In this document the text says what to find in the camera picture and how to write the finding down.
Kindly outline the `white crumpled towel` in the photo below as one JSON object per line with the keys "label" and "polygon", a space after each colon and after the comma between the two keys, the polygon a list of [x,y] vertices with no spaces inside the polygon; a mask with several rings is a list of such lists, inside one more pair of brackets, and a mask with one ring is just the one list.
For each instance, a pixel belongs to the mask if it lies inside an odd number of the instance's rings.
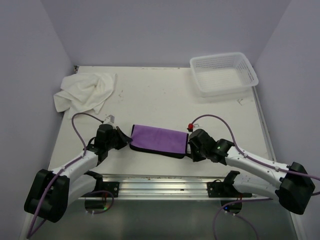
{"label": "white crumpled towel", "polygon": [[60,91],[53,95],[58,113],[67,112],[72,118],[77,113],[94,111],[97,115],[115,90],[115,73],[76,73],[63,78]]}

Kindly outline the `white perforated plastic basket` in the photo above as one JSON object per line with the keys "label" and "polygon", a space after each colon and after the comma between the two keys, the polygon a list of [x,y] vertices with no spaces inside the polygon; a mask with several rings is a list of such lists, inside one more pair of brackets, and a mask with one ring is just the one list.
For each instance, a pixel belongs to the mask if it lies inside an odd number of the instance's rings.
{"label": "white perforated plastic basket", "polygon": [[193,57],[189,64],[202,97],[241,93],[259,83],[252,64],[241,52]]}

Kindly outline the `purple microfiber towel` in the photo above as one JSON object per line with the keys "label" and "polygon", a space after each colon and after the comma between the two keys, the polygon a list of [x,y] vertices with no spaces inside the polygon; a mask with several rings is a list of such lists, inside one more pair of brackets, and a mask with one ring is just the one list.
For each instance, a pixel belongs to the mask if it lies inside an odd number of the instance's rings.
{"label": "purple microfiber towel", "polygon": [[129,147],[137,152],[176,159],[187,156],[189,134],[186,132],[134,124]]}

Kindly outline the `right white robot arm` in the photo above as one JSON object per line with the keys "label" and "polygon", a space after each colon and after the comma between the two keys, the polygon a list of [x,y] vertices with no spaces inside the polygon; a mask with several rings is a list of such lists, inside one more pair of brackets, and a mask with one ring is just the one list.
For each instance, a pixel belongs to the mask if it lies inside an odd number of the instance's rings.
{"label": "right white robot arm", "polygon": [[203,129],[192,132],[188,144],[194,162],[210,160],[236,168],[223,181],[207,184],[210,197],[249,198],[258,195],[278,201],[294,214],[304,214],[316,187],[301,164],[286,165],[250,155],[235,142],[214,140]]}

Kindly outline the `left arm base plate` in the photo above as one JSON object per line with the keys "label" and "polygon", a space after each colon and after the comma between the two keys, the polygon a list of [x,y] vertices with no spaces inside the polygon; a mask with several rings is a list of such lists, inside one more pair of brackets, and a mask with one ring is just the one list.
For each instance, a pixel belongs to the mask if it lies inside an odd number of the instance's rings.
{"label": "left arm base plate", "polygon": [[[119,189],[120,183],[118,181],[104,181],[98,190],[86,193],[85,195],[83,195],[83,197],[107,198],[110,197],[112,194],[114,198],[117,198],[119,195]],[[107,191],[109,193],[98,193],[98,191]]]}

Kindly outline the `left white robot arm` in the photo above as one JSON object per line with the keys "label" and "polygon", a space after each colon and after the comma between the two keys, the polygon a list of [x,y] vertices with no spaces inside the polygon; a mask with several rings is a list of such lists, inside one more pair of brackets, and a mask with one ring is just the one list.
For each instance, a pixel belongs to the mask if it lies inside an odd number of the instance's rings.
{"label": "left white robot arm", "polygon": [[91,194],[102,196],[106,190],[101,174],[93,168],[100,165],[110,150],[120,150],[132,142],[119,127],[101,124],[96,136],[73,160],[53,170],[41,169],[35,175],[24,203],[24,211],[52,223],[58,222],[68,205]]}

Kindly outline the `aluminium mounting rail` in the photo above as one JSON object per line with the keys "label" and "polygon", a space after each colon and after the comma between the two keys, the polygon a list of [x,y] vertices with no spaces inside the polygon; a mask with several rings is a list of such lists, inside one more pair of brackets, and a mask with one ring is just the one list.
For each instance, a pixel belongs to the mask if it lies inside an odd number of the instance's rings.
{"label": "aluminium mounting rail", "polygon": [[221,177],[115,174],[102,177],[104,182],[119,182],[118,200],[279,200],[274,186],[249,174],[240,174],[234,180],[238,192],[252,194],[252,197],[240,198],[208,197],[207,182],[223,182]]}

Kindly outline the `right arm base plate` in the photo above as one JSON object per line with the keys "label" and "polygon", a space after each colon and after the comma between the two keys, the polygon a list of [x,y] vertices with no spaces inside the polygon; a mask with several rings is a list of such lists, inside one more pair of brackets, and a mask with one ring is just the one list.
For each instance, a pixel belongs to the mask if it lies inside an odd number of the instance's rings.
{"label": "right arm base plate", "polygon": [[231,184],[216,179],[206,183],[209,198],[251,198],[251,193],[240,193]]}

